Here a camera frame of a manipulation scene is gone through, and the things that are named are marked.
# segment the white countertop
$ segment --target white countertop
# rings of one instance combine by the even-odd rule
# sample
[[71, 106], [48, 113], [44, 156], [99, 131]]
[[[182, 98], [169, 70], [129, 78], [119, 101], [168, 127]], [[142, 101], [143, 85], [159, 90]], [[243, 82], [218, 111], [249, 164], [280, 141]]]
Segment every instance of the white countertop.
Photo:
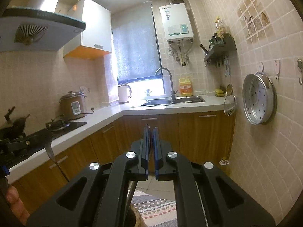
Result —
[[[87, 122], [86, 125], [81, 126], [66, 135], [63, 135], [52, 141], [52, 148], [54, 154], [60, 154], [74, 144], [80, 142], [89, 135], [100, 130], [104, 126], [112, 123], [123, 115], [155, 115], [155, 114], [173, 114], [173, 113], [198, 113], [220, 111], [224, 109], [223, 97], [202, 95], [205, 100], [204, 103], [185, 103], [174, 104], [168, 106], [145, 106], [132, 107], [145, 103], [145, 101], [137, 101], [136, 103], [115, 104], [109, 107], [101, 108], [95, 111], [94, 114], [87, 115], [76, 121]], [[42, 165], [49, 160], [45, 149], [35, 153], [28, 159], [10, 168], [10, 175], [7, 176], [9, 183], [13, 183], [19, 178], [23, 177], [33, 169]]]

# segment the electric kettle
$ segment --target electric kettle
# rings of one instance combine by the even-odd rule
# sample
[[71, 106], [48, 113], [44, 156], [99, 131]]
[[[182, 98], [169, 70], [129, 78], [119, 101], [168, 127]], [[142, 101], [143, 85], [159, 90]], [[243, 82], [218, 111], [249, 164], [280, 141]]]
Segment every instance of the electric kettle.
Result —
[[122, 84], [118, 86], [118, 97], [119, 103], [129, 103], [129, 98], [131, 97], [131, 87], [127, 84]]

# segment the gas water heater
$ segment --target gas water heater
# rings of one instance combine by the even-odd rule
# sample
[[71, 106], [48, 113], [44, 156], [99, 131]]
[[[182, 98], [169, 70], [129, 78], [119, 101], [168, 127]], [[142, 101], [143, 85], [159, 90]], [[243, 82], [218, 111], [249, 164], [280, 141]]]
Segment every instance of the gas water heater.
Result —
[[184, 3], [160, 7], [165, 37], [168, 42], [194, 38], [189, 16]]

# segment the human hand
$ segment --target human hand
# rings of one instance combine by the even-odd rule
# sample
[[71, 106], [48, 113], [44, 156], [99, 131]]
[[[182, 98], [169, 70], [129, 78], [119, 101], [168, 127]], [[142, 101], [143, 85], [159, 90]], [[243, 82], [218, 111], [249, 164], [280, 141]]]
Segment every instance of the human hand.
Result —
[[17, 189], [12, 185], [10, 185], [7, 190], [6, 201], [17, 219], [25, 226], [30, 214], [26, 211], [22, 200], [19, 199]]

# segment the patterned rug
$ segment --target patterned rug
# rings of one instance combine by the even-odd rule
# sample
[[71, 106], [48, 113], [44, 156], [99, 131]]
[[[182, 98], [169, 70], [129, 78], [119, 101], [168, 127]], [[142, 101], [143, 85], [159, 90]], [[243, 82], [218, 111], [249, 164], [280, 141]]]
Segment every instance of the patterned rug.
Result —
[[136, 190], [131, 203], [149, 227], [178, 227], [176, 202]]

